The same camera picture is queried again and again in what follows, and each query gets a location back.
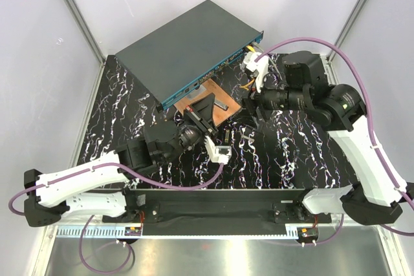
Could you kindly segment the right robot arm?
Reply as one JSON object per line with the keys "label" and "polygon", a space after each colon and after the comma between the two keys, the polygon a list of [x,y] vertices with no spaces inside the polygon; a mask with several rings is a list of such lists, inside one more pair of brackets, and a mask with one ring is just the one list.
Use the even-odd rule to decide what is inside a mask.
{"label": "right robot arm", "polygon": [[271,59],[249,51],[243,68],[253,86],[243,105],[255,118],[267,120],[274,111],[301,111],[319,125],[342,149],[357,182],[333,189],[306,190],[294,205],[295,217],[308,222],[320,213],[341,213],[365,225],[393,224],[402,214],[401,203],[413,199],[413,184],[392,168],[368,127],[367,101],[350,85],[330,84],[323,61],[309,51],[282,59],[286,80],[266,85]]}

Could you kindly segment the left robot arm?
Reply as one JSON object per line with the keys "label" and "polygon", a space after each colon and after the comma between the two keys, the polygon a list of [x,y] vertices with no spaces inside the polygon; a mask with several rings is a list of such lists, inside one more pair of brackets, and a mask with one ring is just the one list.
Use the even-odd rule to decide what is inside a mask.
{"label": "left robot arm", "polygon": [[214,94],[209,94],[185,108],[180,125],[173,120],[154,124],[142,137],[83,165],[49,174],[36,169],[26,171],[27,198],[23,215],[28,225],[48,226],[63,216],[88,214],[134,221],[139,216],[140,206],[124,193],[93,193],[97,187],[133,178],[162,189],[182,190],[181,186],[156,182],[149,176],[198,143],[204,142],[208,148],[214,148],[211,141],[217,134],[213,122],[214,101]]}

